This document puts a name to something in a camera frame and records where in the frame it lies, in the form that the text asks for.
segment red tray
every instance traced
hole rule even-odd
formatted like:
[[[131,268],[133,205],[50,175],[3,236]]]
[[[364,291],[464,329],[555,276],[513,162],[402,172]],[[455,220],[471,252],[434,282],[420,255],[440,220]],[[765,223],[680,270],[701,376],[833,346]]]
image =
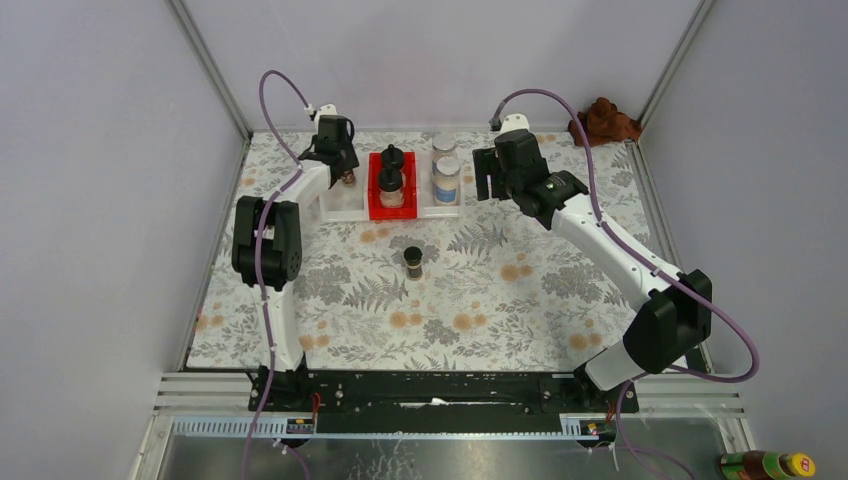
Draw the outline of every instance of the red tray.
[[[418,188],[417,170],[415,169],[415,153],[403,153],[403,168],[406,175],[406,185],[403,186],[403,206],[400,208],[385,208],[380,203],[380,185],[377,175],[383,168],[380,154],[372,152],[368,155],[368,216],[371,220],[401,220],[418,218]]]

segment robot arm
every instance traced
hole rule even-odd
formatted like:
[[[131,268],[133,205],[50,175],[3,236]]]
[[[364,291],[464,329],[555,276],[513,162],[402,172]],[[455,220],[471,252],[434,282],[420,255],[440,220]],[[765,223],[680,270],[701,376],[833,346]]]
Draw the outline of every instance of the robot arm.
[[[310,147],[300,155],[303,170],[297,179],[272,205],[264,231],[259,234],[259,217],[265,200],[242,197],[236,203],[233,228],[233,269],[250,287],[257,283],[254,252],[257,237],[262,241],[262,278],[268,296],[271,334],[276,346],[275,369],[298,370],[304,363],[303,348],[298,341],[294,315],[293,283],[303,260],[300,237],[299,205],[309,205],[338,180],[355,181],[353,169],[359,166],[353,148],[354,127],[348,118],[338,115],[335,105],[318,109],[314,117],[316,133]],[[256,305],[262,304],[258,288],[251,288]],[[259,329],[263,344],[267,333]],[[263,349],[263,365],[270,365],[267,349]]]
[[[586,186],[569,172],[551,173],[523,115],[506,117],[493,148],[474,151],[477,197],[511,199],[525,215],[579,248],[615,283],[637,312],[624,338],[577,370],[582,396],[606,392],[643,372],[660,373],[710,334],[710,312],[633,259],[604,232]],[[659,270],[710,299],[698,270],[684,274],[657,258],[614,220],[604,221]]]

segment white jar lid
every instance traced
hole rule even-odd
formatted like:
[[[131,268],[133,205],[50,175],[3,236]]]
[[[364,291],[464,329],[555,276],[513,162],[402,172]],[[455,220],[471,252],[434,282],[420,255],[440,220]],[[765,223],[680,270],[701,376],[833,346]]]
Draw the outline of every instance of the white jar lid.
[[[442,157],[436,162],[436,170],[447,177],[459,175],[459,160],[455,157]]]
[[[452,152],[456,148],[456,139],[449,133],[439,133],[433,137],[433,150],[439,153]]]

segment bottle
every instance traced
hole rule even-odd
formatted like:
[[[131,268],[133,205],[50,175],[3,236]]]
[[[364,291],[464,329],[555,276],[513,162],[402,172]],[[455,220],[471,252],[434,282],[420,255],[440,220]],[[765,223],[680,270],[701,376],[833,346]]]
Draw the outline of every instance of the bottle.
[[[377,175],[380,185],[380,204],[385,208],[403,206],[403,178],[395,168],[383,168]]]
[[[433,137],[431,141],[433,147],[433,176],[435,180],[436,164],[442,157],[456,156],[456,139],[448,133],[439,133]]]
[[[408,247],[403,251],[403,263],[406,265],[406,278],[418,280],[421,278],[421,258],[423,254],[418,247]]]
[[[436,192],[433,203],[439,206],[456,205],[459,194],[459,159],[442,157],[434,165],[436,172],[433,174],[433,184]]]
[[[779,480],[812,477],[816,473],[813,460],[803,453],[780,454],[762,450],[722,455],[718,468],[728,480]]]
[[[393,144],[389,144],[385,150],[380,153],[380,163],[383,168],[394,168],[400,172],[401,181],[406,185],[406,174],[403,173],[404,154],[403,150],[396,148]]]

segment jar lid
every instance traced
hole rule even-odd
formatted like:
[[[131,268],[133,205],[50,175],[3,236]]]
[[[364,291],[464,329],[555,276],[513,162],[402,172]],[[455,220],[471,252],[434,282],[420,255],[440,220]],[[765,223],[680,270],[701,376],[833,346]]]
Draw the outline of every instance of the jar lid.
[[[421,253],[421,249],[418,247],[408,247],[403,251],[403,260],[410,267],[414,267],[421,263],[421,257],[423,257],[423,254]]]
[[[450,153],[456,148],[456,139],[449,133],[438,133],[433,137],[433,150]]]
[[[383,167],[403,168],[403,150],[396,148],[393,144],[389,144],[385,150],[380,153],[380,163]]]
[[[459,175],[459,160],[454,157],[442,157],[436,162],[436,170],[447,177]]]
[[[789,470],[797,477],[812,477],[816,474],[816,464],[807,455],[795,453],[789,457]]]
[[[384,192],[396,192],[403,186],[403,177],[396,168],[384,168],[377,175],[377,183]]]

